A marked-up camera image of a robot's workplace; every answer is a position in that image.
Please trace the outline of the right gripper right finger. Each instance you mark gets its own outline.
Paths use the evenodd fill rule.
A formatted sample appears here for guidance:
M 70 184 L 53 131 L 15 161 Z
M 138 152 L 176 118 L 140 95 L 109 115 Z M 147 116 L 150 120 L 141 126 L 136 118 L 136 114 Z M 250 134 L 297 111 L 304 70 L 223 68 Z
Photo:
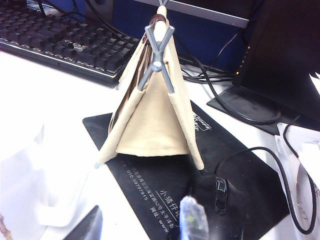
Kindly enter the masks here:
M 204 207 L 195 198 L 180 201 L 179 229 L 181 240 L 208 240 L 209 225 Z

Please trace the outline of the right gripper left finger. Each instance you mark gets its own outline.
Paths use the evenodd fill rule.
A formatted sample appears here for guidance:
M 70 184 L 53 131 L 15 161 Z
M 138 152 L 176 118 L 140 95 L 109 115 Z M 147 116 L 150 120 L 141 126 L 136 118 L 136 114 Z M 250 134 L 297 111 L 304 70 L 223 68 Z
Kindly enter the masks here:
M 67 240 L 100 240 L 103 225 L 103 215 L 96 205 L 66 236 Z

